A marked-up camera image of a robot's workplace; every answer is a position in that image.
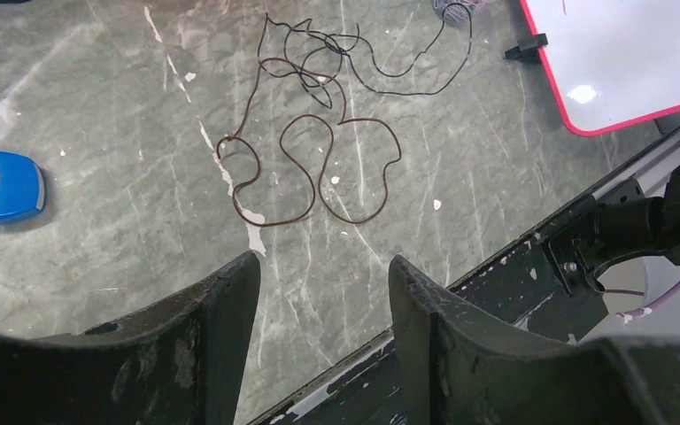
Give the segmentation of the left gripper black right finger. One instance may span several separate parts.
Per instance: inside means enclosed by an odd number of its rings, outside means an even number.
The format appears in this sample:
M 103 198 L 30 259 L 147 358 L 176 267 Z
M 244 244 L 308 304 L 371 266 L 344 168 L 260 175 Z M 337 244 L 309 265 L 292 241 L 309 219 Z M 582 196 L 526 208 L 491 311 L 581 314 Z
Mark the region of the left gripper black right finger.
M 401 256 L 389 295 L 411 424 L 680 424 L 680 336 L 565 344 L 498 319 Z

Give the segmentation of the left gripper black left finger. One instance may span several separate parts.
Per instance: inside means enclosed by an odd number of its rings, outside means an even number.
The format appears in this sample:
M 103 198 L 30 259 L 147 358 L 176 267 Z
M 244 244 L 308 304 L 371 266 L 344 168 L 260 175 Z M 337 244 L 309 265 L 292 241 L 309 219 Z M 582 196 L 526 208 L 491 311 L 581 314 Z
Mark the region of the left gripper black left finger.
M 259 300 L 247 251 L 79 335 L 0 335 L 0 424 L 230 424 Z

